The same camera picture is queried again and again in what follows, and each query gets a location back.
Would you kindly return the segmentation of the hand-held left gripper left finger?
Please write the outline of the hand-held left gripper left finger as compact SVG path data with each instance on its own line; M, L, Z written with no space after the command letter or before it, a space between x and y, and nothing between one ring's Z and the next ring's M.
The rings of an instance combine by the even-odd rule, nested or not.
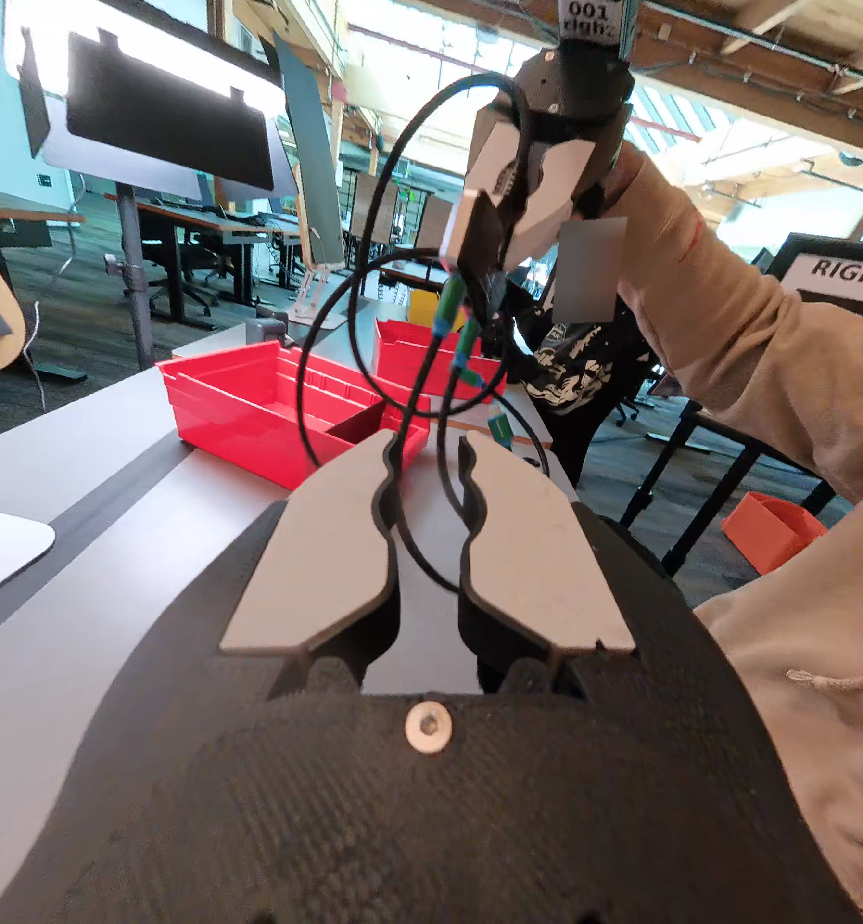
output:
M219 648L310 654L389 599L395 552L381 519L393 430L379 430L289 496Z

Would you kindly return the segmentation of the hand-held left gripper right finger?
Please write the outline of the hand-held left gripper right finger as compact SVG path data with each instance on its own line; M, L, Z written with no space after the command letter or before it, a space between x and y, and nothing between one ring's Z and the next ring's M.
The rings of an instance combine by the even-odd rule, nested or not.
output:
M467 433L460 452L467 600L551 659L632 653L633 635L564 491L481 433Z

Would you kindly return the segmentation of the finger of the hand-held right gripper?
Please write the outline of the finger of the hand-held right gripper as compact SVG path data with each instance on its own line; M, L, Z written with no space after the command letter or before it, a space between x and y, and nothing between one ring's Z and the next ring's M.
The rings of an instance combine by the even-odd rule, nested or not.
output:
M495 107L479 110L465 174L465 203L488 196L499 212L523 212L528 198L528 155L511 119Z
M540 184L530 193L514 225L504 271L515 271L525 260L541 257L553 246L561 226L573 213L576 189L595 148L594 141L573 140L546 150Z

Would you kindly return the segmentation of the red plastic bin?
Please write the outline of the red plastic bin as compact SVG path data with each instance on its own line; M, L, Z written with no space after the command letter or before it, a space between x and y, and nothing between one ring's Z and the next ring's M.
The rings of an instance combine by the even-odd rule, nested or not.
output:
M268 342L160 363L179 437L289 491L379 430L396 439L402 413L361 371L301 361Z
M374 349L371 373L377 379L411 388L428 350L432 329L394 319L375 322ZM447 385L454 353L461 332L452 332L444 338L426 380L424 393L441 398ZM495 376L499 359L485 358L480 345L474 345L467 368L481 377L481 384L473 387L463 381L457 383L454 401L472 399Z

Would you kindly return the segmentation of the yellow plastic bin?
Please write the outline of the yellow plastic bin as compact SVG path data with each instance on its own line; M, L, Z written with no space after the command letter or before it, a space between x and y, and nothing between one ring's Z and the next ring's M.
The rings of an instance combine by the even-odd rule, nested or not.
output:
M461 331L467 316L460 295L414 288L410 290L406 319L433 335L445 337Z

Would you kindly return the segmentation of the dark tilted panel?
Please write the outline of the dark tilted panel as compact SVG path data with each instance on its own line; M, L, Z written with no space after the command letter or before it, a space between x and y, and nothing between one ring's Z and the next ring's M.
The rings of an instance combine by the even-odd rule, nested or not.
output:
M272 68L279 71L298 151L309 228L302 239L308 242L316 266L339 268L345 263L340 203L317 80L277 33L265 52Z

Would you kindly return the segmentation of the orange box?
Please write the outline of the orange box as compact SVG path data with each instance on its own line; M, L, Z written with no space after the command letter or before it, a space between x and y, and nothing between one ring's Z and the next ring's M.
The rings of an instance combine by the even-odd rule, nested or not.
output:
M828 532L802 506L748 491L721 523L723 535L757 573L771 573Z

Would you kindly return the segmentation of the black framed marker sign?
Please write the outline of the black framed marker sign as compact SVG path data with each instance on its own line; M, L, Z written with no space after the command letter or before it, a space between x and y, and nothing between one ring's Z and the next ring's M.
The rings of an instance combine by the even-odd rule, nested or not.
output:
M763 274L807 303L827 303L863 317L863 241L790 234Z

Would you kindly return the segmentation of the person's beige hoodie torso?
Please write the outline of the person's beige hoodie torso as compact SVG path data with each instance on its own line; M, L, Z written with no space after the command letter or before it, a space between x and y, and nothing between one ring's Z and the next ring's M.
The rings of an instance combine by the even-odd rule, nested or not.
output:
M695 609L863 915L863 500L774 572Z

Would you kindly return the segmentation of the white rounded pad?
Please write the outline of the white rounded pad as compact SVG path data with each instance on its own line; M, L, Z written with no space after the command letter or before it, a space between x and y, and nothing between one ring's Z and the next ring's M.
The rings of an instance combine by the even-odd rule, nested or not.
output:
M49 552L56 531L30 518L0 513L0 586Z

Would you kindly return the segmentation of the black office desk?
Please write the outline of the black office desk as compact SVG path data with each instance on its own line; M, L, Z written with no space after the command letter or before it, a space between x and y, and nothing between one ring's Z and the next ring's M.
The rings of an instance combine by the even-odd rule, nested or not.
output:
M151 317L206 333L217 330L212 310L224 302L256 308L253 249L276 247L277 281L294 280L299 223L289 215L228 214L164 199L137 199L141 268L162 274L145 280Z

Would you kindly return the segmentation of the silver backed monitor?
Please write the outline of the silver backed monitor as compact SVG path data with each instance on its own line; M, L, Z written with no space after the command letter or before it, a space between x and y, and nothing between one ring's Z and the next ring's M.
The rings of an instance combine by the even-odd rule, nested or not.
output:
M146 2L4 7L4 60L33 158L190 200L201 175L230 201L298 193L272 43L257 57Z

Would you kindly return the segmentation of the grey stand pole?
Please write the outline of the grey stand pole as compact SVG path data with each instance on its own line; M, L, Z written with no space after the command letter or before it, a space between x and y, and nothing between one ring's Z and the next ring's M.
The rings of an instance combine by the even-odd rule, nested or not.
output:
M148 279L141 247L138 205L135 190L129 184L116 182L114 195L124 255L124 260L119 265L119 270L127 290L137 361L140 370L144 372L153 368L156 358Z

